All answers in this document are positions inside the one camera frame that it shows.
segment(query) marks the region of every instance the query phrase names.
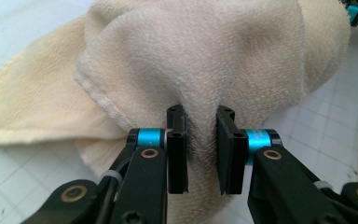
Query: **white tiled surface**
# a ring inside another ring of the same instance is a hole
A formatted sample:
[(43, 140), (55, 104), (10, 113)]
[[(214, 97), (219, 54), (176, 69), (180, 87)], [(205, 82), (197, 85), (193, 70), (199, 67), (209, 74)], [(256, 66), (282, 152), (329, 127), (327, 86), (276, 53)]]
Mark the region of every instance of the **white tiled surface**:
[[(26, 21), (0, 19), (0, 64), (57, 27), (56, 21), (63, 23), (82, 14), (90, 1), (18, 0), (7, 4), (0, 1), (0, 7), (14, 9), (0, 10), (0, 18), (24, 13), (28, 18), (44, 20), (41, 24), (45, 27), (27, 29), (29, 34), (24, 35), (25, 31), (15, 30), (13, 24), (24, 27)], [(38, 4), (49, 10), (35, 13)], [(59, 18), (49, 21), (48, 15)], [(284, 145), (316, 175), (329, 181), (335, 191), (340, 192), (346, 182), (358, 180), (358, 33), (353, 35), (348, 57), (334, 77), (300, 105), (275, 111), (265, 127), (277, 130)], [(251, 172), (247, 167), (245, 193), (225, 208), (225, 223), (253, 223), (246, 205)], [(73, 142), (0, 147), (0, 223), (21, 222), (59, 185), (78, 178), (96, 181)]]

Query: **cream cloth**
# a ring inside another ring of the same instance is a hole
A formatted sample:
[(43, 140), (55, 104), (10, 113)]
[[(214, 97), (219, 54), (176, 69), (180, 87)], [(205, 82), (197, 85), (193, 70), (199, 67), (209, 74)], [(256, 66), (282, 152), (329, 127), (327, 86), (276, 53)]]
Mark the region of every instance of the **cream cloth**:
[(163, 128), (166, 108), (182, 104), (189, 193), (169, 196), (168, 222), (199, 223), (229, 201), (216, 108), (260, 127), (334, 74), (349, 35), (338, 0), (97, 0), (0, 69), (0, 145), (76, 139), (100, 174), (131, 128)]

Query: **fabric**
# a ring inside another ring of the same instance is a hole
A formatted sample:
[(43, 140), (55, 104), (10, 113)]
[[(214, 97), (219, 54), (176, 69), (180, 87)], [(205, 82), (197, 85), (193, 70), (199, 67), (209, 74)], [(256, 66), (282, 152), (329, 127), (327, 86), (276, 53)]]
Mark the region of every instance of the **fabric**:
[(189, 193), (169, 196), (168, 223), (200, 223), (229, 202), (215, 169), (215, 110), (239, 127), (298, 103), (345, 57), (337, 0), (97, 0), (0, 69), (0, 145), (77, 139), (101, 174), (131, 128), (188, 114)]

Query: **towel fold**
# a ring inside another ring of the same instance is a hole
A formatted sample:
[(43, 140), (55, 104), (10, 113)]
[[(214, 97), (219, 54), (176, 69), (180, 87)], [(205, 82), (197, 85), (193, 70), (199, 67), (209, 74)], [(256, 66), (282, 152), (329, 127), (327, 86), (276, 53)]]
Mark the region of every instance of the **towel fold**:
[(338, 0), (97, 0), (0, 69), (0, 145), (77, 139), (99, 175), (131, 128), (164, 128), (166, 108), (181, 104), (189, 193), (169, 196), (168, 223), (199, 223), (229, 201), (216, 108), (259, 128), (334, 74), (349, 35)]

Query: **white floor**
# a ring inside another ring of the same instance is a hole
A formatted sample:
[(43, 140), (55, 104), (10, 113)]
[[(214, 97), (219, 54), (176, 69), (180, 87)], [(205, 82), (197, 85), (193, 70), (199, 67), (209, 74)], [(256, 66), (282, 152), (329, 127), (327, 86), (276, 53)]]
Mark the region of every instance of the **white floor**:
[[(77, 6), (77, 14), (87, 9), (86, 3)], [(10, 58), (17, 48), (24, 47), (8, 48), (5, 57)], [(358, 180), (358, 31), (354, 31), (348, 57), (334, 77), (300, 105), (274, 112), (265, 127), (277, 130), (284, 145), (336, 192), (344, 183)], [(246, 170), (243, 192), (249, 190), (252, 168)], [(59, 185), (78, 178), (97, 181), (73, 142), (0, 147), (0, 223), (21, 222)], [(224, 223), (253, 223), (246, 201), (247, 193), (236, 197), (225, 208)]]

